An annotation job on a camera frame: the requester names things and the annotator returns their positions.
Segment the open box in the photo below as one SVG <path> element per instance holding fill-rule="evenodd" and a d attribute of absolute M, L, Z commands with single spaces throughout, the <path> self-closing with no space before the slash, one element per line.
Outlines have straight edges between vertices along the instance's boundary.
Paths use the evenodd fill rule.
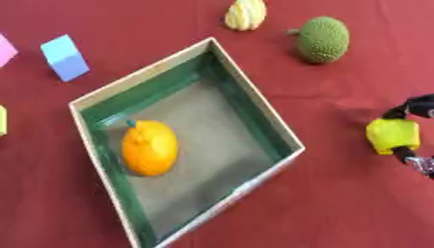
<path fill-rule="evenodd" d="M 70 103 L 133 247 L 165 247 L 249 193 L 304 150 L 265 97 L 208 38 Z M 127 119 L 174 129 L 180 152 L 157 177 L 128 171 Z"/>

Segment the yellow block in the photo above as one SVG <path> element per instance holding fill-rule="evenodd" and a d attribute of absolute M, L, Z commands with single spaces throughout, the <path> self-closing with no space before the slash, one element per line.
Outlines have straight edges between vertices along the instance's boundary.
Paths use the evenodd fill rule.
<path fill-rule="evenodd" d="M 0 105 L 0 136 L 8 133 L 8 122 L 6 109 Z"/>
<path fill-rule="evenodd" d="M 375 119 L 367 125 L 366 136 L 379 154 L 393 154 L 391 149 L 398 146 L 420 146 L 419 124 L 407 119 Z"/>

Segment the orange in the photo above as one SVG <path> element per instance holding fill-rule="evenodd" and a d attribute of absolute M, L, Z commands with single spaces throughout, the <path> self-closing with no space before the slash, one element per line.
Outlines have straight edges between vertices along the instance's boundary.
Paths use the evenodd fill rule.
<path fill-rule="evenodd" d="M 137 121 L 122 140 L 127 166 L 141 175 L 161 175 L 176 160 L 177 140 L 171 128 L 158 121 Z"/>

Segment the light blue block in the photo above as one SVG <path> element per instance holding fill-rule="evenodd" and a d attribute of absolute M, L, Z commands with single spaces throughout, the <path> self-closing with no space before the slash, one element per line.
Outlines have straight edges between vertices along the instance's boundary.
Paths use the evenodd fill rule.
<path fill-rule="evenodd" d="M 41 45 L 49 66 L 63 81 L 69 81 L 89 71 L 89 67 L 68 35 Z"/>

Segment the red table surface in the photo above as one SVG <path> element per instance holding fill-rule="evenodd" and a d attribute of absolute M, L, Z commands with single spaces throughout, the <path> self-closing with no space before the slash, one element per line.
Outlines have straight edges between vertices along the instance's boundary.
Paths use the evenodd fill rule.
<path fill-rule="evenodd" d="M 434 91 L 431 0 L 267 1 L 255 32 L 222 25 L 229 0 L 4 1 L 0 32 L 19 55 L 0 69 L 0 247 L 129 247 L 81 143 L 73 99 L 214 36 L 307 147 L 241 202 L 174 247 L 432 247 L 434 183 L 364 137 L 367 122 Z M 291 56 L 287 28 L 336 16 L 352 42 L 324 66 Z M 91 71 L 62 83 L 40 45 L 69 34 Z M 421 120 L 434 153 L 434 123 Z"/>

